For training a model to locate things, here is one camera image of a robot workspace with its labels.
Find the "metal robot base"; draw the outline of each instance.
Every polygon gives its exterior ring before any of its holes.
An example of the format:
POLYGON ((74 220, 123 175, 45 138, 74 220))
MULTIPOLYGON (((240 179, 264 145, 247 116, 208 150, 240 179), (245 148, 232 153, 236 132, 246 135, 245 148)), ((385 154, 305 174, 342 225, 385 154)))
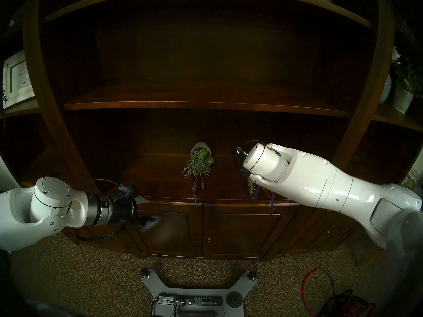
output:
POLYGON ((178 289, 167 287, 152 269, 142 269, 141 279, 154 299, 153 316, 244 317, 244 298, 257 282, 246 271, 230 289, 178 289))

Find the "glass jar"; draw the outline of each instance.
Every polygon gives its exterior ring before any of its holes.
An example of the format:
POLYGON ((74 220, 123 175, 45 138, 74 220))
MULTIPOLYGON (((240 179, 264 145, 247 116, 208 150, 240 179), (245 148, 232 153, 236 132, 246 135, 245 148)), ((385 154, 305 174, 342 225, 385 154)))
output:
POLYGON ((405 176, 404 180, 401 182, 401 186, 407 187, 408 189, 412 190, 413 185, 416 185, 418 179, 419 173, 416 169, 411 168, 407 176, 405 176))

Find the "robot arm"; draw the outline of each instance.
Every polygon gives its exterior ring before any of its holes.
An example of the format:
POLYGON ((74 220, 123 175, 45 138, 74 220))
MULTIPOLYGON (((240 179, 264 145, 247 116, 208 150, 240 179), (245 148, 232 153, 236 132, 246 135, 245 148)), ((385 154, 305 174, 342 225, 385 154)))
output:
POLYGON ((334 210, 362 224, 372 240, 386 248, 395 216, 405 209, 420 211, 421 199, 396 184, 376 185, 352 177, 329 161, 295 149, 257 143, 247 153, 243 175, 256 184, 310 207, 334 210))
POLYGON ((138 194, 131 184, 120 185, 112 195, 85 193, 54 177, 42 177, 31 188, 4 192, 0 194, 0 249, 24 248, 66 226, 120 222, 139 232, 147 231, 160 217, 138 218, 135 201, 138 194))

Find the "beige carpet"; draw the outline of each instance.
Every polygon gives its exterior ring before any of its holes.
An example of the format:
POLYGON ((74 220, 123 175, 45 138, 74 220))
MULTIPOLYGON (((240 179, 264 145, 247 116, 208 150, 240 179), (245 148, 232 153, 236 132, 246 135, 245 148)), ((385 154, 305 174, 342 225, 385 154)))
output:
MULTIPOLYGON (((368 301, 380 300, 385 274, 385 254, 368 265, 356 262, 375 245, 364 230, 332 252, 251 260, 138 259, 115 251, 75 245, 64 235, 45 238, 12 252, 12 278, 23 295, 71 308, 90 317, 148 317, 152 296, 139 271, 154 269, 171 287, 223 288, 232 286, 246 270, 255 270, 258 282, 245 298, 246 317, 308 316, 301 300, 301 284, 313 268, 327 270, 337 293, 352 288, 368 301)), ((330 294, 324 273, 312 275, 306 299, 316 313, 330 294)))

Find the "framed certificate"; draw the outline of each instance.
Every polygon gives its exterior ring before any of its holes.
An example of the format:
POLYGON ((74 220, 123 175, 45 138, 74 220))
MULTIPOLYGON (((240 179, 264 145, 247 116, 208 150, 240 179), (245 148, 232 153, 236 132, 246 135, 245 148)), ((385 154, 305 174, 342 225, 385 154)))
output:
POLYGON ((26 67, 24 50, 12 55, 4 62, 3 90, 6 96, 6 102, 2 100, 3 108, 5 109, 34 97, 26 67))

